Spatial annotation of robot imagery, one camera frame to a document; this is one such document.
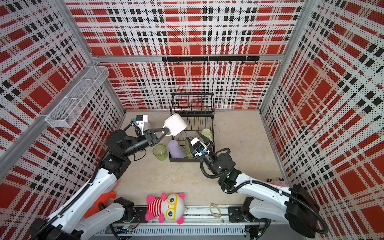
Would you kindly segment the cream mug green handle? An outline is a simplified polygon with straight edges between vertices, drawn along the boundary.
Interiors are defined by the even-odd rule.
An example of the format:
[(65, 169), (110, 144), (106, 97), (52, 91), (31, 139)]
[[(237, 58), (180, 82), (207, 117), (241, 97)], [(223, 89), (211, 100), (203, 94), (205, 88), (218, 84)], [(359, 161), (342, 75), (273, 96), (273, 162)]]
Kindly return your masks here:
[(213, 133), (212, 133), (212, 131), (211, 131), (210, 129), (207, 129), (207, 128), (203, 129), (203, 130), (202, 130), (202, 135), (204, 135), (204, 136), (207, 137), (210, 141), (213, 142)]

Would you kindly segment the tall green glass cup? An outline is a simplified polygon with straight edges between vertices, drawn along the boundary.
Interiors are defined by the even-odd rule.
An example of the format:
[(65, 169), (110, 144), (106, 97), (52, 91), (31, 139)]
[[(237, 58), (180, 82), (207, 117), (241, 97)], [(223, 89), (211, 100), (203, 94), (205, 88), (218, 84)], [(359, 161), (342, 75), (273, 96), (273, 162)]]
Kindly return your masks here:
[(191, 148), (190, 148), (190, 145), (189, 145), (189, 142), (192, 141), (194, 138), (192, 137), (186, 137), (185, 140), (184, 140), (184, 144), (185, 144), (185, 153), (186, 153), (186, 157), (188, 159), (194, 159), (194, 156), (193, 154), (191, 153)]

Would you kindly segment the lilac plastic cup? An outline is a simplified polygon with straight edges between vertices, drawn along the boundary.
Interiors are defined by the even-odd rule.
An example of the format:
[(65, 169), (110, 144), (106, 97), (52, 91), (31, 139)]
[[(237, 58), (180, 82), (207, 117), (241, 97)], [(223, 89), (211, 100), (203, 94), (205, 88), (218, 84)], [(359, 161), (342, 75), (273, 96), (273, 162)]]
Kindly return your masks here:
[(179, 145), (178, 141), (171, 140), (168, 143), (168, 148), (170, 150), (171, 158), (182, 159), (186, 156), (185, 150)]

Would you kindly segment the red and white mug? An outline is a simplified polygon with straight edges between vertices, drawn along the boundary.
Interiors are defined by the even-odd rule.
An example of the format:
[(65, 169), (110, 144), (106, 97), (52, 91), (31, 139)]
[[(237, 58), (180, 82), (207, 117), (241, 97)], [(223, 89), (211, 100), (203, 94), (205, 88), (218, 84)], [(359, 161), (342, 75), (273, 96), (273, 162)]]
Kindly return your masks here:
[(188, 127), (184, 119), (180, 116), (180, 114), (173, 114), (169, 118), (167, 118), (164, 122), (163, 128), (168, 128), (169, 132), (166, 134), (167, 137), (169, 136), (177, 136), (179, 133), (181, 133), (183, 130), (185, 130)]

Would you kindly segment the black wire dish rack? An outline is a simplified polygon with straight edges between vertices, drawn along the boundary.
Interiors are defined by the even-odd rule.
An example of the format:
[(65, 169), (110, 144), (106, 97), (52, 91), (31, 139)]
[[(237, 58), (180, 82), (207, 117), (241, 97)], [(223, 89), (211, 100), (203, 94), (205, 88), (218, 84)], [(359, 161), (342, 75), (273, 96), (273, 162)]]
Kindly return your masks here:
[(172, 137), (183, 151), (188, 147), (187, 140), (193, 140), (204, 129), (214, 132), (215, 97), (213, 93), (174, 93), (172, 95), (171, 115), (179, 114), (188, 127)]

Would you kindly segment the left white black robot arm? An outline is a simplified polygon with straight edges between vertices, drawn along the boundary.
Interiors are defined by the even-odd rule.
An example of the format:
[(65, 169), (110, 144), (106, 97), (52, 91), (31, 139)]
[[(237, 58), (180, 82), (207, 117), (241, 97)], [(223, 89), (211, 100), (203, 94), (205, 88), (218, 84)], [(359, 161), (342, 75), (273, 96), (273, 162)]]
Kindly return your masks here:
[(99, 197), (109, 192), (131, 164), (130, 156), (155, 146), (170, 135), (166, 127), (148, 129), (138, 137), (128, 136), (125, 130), (111, 133), (106, 144), (108, 149), (98, 166), (79, 191), (47, 219), (36, 219), (31, 227), (32, 240), (88, 240), (102, 228), (116, 221), (131, 221), (137, 214), (134, 203), (118, 198), (96, 214), (86, 218)]

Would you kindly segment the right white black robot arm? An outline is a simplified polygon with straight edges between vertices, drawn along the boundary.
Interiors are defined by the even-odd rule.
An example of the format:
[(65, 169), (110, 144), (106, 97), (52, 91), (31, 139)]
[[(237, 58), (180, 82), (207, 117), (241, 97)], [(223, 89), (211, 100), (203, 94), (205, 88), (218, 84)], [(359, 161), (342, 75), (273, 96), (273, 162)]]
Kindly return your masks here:
[(320, 216), (320, 207), (309, 193), (299, 185), (291, 188), (254, 179), (235, 168), (230, 149), (214, 151), (214, 143), (201, 133), (187, 140), (191, 154), (199, 160), (203, 175), (218, 179), (225, 194), (246, 196), (243, 204), (243, 218), (267, 219), (287, 223), (298, 234), (315, 238), (326, 235), (329, 226)]

